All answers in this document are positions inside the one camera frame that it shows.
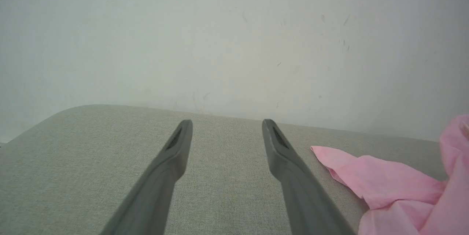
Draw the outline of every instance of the wall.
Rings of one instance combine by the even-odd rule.
[[[98,103],[437,140],[469,112],[468,18],[467,0],[0,0],[0,141]]]

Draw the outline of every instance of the pink garment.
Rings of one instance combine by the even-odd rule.
[[[439,182],[402,163],[311,146],[332,177],[370,207],[359,235],[469,234],[469,115],[456,117],[440,137],[449,180]]]

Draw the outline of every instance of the crumpled pink cloth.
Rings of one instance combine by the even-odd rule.
[[[439,182],[402,163],[311,146],[332,177],[370,207],[359,235],[469,234],[469,115],[454,118],[440,137],[449,180]]]

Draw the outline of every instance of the textured gray fabric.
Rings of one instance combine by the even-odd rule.
[[[44,120],[0,148],[0,234],[97,234],[183,119],[194,136],[176,183],[166,234],[288,234],[261,121],[117,105],[87,105]],[[444,179],[438,144],[280,124],[357,230],[366,205],[309,149],[373,155]]]

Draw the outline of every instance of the gray fabric surface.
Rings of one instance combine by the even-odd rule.
[[[44,120],[0,148],[0,234],[97,234],[183,119],[194,136],[166,234],[289,234],[268,170],[261,121],[117,105]],[[438,143],[280,124],[357,230],[366,205],[335,182],[310,145],[399,161],[442,180]]]

